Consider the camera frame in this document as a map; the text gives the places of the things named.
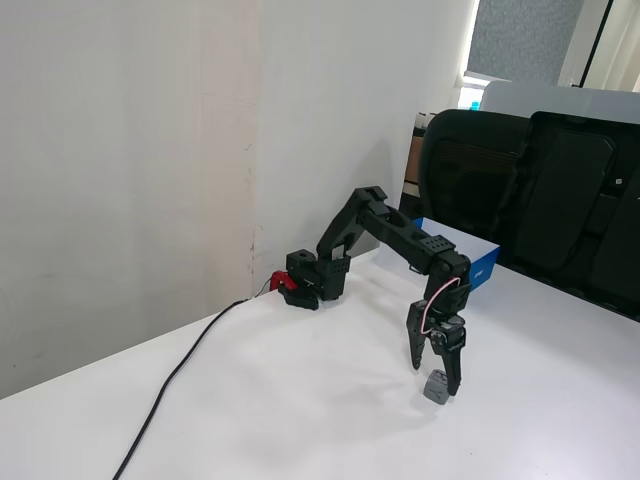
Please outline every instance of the table surface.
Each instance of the table surface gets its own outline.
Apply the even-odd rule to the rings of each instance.
[[[637,479],[640,324],[496,267],[463,312],[455,399],[422,388],[422,292],[356,261],[317,312],[271,293],[217,324],[123,479]],[[0,477],[110,479],[205,321],[0,401]]]

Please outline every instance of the white wall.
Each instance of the white wall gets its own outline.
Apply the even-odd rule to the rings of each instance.
[[[472,4],[0,4],[0,397],[247,297],[355,187],[397,204]]]
[[[559,86],[580,85],[607,4],[608,0],[584,0],[562,65]]]
[[[354,188],[398,203],[415,114],[449,106],[472,7],[265,2],[255,288],[287,253],[315,250]]]
[[[620,78],[618,90],[624,92],[640,92],[640,9],[636,9],[633,19],[635,44],[630,52],[624,72]]]
[[[257,0],[0,4],[0,397],[249,294],[257,48]]]
[[[633,56],[638,42],[640,42],[640,8],[636,6],[633,9],[632,15],[629,17],[626,31],[624,32],[618,51],[611,64],[611,70],[604,85],[605,90],[626,90],[628,92],[633,90],[638,75],[635,75],[630,85],[623,85],[623,83],[625,83],[623,80],[626,77],[630,64],[636,63]]]
[[[630,20],[633,18],[636,6],[636,0],[616,0],[613,3],[598,44],[598,50],[589,69],[585,87],[606,88],[613,62],[627,32]]]

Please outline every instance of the robotic arm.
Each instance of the robotic arm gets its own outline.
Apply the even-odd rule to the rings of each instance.
[[[448,394],[461,380],[460,350],[465,346],[464,320],[458,312],[471,292],[471,262],[442,236],[430,236],[409,218],[384,203],[380,187],[357,188],[318,242],[317,258],[308,250],[287,255],[287,272],[274,274],[287,304],[316,310],[318,301],[336,300],[344,291],[351,257],[347,254],[366,230],[389,245],[419,274],[429,275],[423,300],[409,308],[407,330],[413,367],[417,370],[427,339],[442,357]]]

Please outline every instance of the black office chair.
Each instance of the black office chair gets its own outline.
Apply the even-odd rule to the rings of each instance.
[[[499,263],[640,317],[640,125],[452,110],[425,133],[426,215]]]

